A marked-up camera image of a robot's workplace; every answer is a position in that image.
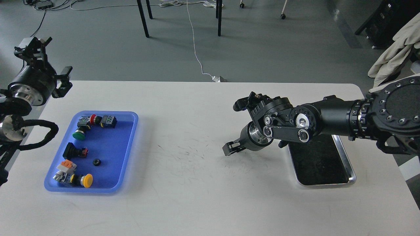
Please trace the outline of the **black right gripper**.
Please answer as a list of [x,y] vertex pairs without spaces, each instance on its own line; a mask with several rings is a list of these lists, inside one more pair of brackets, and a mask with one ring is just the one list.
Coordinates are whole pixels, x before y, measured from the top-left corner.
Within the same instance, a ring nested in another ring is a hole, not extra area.
[[272,142],[273,139],[261,134],[258,127],[253,122],[249,122],[241,131],[240,141],[225,143],[222,150],[225,156],[230,156],[245,149],[259,151],[269,146]]

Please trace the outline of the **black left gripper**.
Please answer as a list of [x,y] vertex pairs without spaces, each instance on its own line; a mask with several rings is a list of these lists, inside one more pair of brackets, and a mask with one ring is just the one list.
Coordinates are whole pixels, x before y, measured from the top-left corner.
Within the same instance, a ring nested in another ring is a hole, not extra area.
[[38,39],[33,36],[24,38],[14,47],[14,55],[27,62],[27,66],[12,80],[8,90],[13,97],[23,99],[31,106],[43,106],[51,95],[63,98],[73,86],[70,82],[72,66],[66,66],[60,75],[45,72],[53,70],[46,54],[46,46],[51,41],[51,37]]

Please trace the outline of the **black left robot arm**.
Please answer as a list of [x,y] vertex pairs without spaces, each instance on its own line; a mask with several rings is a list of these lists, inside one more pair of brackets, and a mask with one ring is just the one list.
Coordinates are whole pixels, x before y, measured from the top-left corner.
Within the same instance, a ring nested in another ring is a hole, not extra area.
[[[8,181],[6,166],[17,150],[25,151],[40,148],[51,141],[58,133],[58,126],[46,120],[24,120],[34,106],[43,106],[50,97],[62,98],[72,88],[69,74],[72,66],[67,66],[61,74],[48,62],[46,46],[52,38],[24,38],[14,48],[14,55],[26,65],[20,70],[6,89],[1,90],[0,140],[1,176],[0,183]],[[26,137],[26,127],[49,128],[43,140],[34,144],[22,145]]]

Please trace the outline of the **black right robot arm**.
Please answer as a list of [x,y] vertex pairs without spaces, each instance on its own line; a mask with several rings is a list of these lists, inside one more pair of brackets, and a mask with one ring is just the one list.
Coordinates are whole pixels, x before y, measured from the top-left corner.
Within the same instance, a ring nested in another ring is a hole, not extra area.
[[306,144],[318,135],[369,139],[387,154],[419,155],[419,75],[376,87],[365,99],[345,101],[335,95],[293,106],[286,97],[251,92],[237,100],[235,111],[247,110],[251,122],[240,137],[225,143],[225,156],[245,149],[259,151],[280,140]]

